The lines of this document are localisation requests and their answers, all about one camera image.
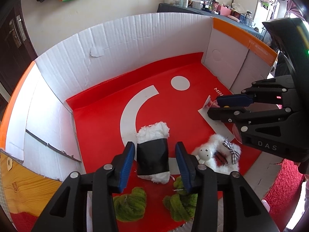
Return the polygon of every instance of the white wall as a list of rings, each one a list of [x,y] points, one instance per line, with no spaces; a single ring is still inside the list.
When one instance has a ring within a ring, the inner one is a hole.
[[[218,0],[231,3],[232,0]],[[121,17],[154,13],[162,0],[21,0],[26,28],[38,55],[91,26]]]

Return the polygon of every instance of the stuffed toy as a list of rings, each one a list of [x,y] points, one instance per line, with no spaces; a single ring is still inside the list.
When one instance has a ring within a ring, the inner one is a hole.
[[[267,10],[268,10],[269,6],[273,3],[272,0],[261,0],[261,2],[262,2],[263,7]]]
[[[205,164],[216,173],[239,171],[240,147],[219,134],[210,136],[208,142],[196,148],[192,154],[200,164]]]

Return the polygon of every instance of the dark tablecloth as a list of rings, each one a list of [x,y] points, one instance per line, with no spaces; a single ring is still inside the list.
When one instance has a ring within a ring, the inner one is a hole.
[[[191,13],[191,14],[199,14],[199,15],[205,15],[205,16],[210,16],[210,17],[217,17],[223,21],[229,22],[245,31],[247,31],[248,33],[250,33],[251,35],[253,35],[254,37],[256,37],[257,39],[263,41],[264,40],[264,36],[262,34],[260,34],[259,32],[256,32],[253,28],[244,25],[240,22],[236,22],[228,17],[225,16],[221,16],[221,15],[216,15],[216,14],[212,14],[210,12],[207,11],[203,11],[203,10],[199,10],[199,9],[193,9],[193,8],[183,8],[183,7],[179,7],[179,6],[173,6],[170,4],[166,4],[166,3],[160,3],[158,6],[158,10],[157,13],[159,12],[178,12],[178,13]]]

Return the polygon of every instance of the wooden door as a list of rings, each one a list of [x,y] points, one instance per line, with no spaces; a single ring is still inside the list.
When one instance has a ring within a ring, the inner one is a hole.
[[[37,57],[23,22],[20,1],[0,28],[0,52],[0,83],[12,95],[19,79]]]

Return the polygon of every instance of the green fuzzy toy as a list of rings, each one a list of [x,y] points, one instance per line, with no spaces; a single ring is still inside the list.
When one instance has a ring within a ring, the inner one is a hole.
[[[170,211],[174,221],[180,222],[184,220],[188,222],[194,217],[197,194],[188,194],[183,188],[181,176],[174,182],[174,187],[181,190],[177,191],[177,193],[172,196],[165,196],[163,205]]]
[[[117,195],[113,198],[116,219],[120,222],[135,222],[142,219],[146,208],[146,192],[135,187],[130,194]]]

